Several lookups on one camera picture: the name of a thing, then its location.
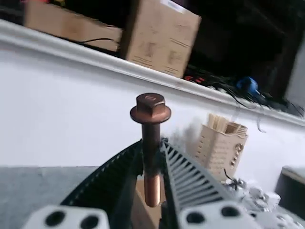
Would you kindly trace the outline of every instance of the black hole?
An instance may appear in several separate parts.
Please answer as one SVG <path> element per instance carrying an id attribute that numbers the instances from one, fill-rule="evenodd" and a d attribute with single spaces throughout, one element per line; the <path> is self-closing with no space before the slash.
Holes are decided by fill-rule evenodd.
<path id="1" fill-rule="evenodd" d="M 81 229 L 93 229 L 99 223 L 99 218 L 96 216 L 87 216 L 81 222 Z"/>
<path id="2" fill-rule="evenodd" d="M 196 224 L 198 224 L 198 223 L 204 222 L 205 219 L 204 219 L 204 217 L 203 217 L 203 215 L 201 213 L 199 213 L 199 212 L 191 212 L 191 213 L 189 213 L 187 215 L 186 221 L 188 223 L 196 223 Z"/>
<path id="3" fill-rule="evenodd" d="M 65 218 L 65 213 L 63 211 L 55 211 L 46 218 L 45 223 L 49 227 L 55 227 L 59 225 L 64 218 Z"/>
<path id="4" fill-rule="evenodd" d="M 234 207 L 224 207 L 221 210 L 221 214 L 224 217 L 236 217 L 239 216 L 239 211 Z"/>

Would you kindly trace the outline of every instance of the white molding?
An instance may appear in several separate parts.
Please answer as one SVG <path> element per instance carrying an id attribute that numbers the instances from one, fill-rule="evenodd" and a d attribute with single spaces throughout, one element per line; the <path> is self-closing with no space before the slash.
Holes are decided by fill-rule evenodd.
<path id="1" fill-rule="evenodd" d="M 264 108 L 262 110 L 258 104 L 253 104 L 243 100 L 243 104 L 246 106 L 256 107 L 255 109 L 248 109 L 246 107 L 239 106 L 236 101 L 226 93 L 142 67 L 120 58 L 116 58 L 42 32 L 34 31 L 8 21 L 0 20 L 0 41 L 108 69 L 117 73 L 122 73 L 141 80 L 146 80 L 152 83 L 174 88 L 179 91 L 214 100 L 226 105 L 240 107 L 241 109 L 254 113 L 263 113 L 263 115 L 273 117 L 275 119 L 305 126 L 304 118 L 268 108 Z"/>

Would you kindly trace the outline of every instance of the cardboard box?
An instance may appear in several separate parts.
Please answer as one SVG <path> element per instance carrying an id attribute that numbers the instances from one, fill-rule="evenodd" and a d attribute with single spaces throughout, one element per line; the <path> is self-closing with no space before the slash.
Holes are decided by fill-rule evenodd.
<path id="1" fill-rule="evenodd" d="M 182 78 L 201 18 L 171 0 L 138 0 L 135 5 L 123 58 Z"/>
<path id="2" fill-rule="evenodd" d="M 39 0 L 30 0 L 26 3 L 24 26 L 76 42 L 109 38 L 112 41 L 99 40 L 86 44 L 110 51 L 117 51 L 122 36 L 120 28 Z"/>
<path id="3" fill-rule="evenodd" d="M 161 204 L 165 201 L 164 185 L 161 182 L 160 204 L 155 208 L 146 205 L 144 180 L 138 180 L 131 212 L 133 229 L 158 229 L 161 218 Z"/>

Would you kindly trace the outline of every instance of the hex flange bolt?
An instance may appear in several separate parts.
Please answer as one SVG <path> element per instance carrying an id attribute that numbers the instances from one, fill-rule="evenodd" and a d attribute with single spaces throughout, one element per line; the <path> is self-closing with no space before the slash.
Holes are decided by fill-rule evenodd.
<path id="1" fill-rule="evenodd" d="M 145 202 L 150 207 L 160 203 L 160 167 L 157 151 L 160 144 L 160 123 L 171 117 L 171 110 L 160 94 L 145 93 L 137 97 L 130 116 L 142 124 Z"/>

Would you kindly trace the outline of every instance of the black cable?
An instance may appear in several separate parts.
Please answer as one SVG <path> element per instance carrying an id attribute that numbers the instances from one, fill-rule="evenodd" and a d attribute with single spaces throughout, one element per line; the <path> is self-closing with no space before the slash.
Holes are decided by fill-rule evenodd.
<path id="1" fill-rule="evenodd" d="M 226 176 L 228 179 L 230 179 L 231 181 L 233 181 L 233 179 L 230 178 L 229 175 L 227 174 L 227 171 L 225 170 L 225 168 L 224 168 L 224 174 L 225 174 L 225 176 Z"/>
<path id="2" fill-rule="evenodd" d="M 76 43 L 83 44 L 83 43 L 94 42 L 94 41 L 113 41 L 115 43 L 118 43 L 117 41 L 115 41 L 114 39 L 111 39 L 111 38 L 96 38 L 96 39 L 91 39 L 91 40 L 76 42 Z"/>

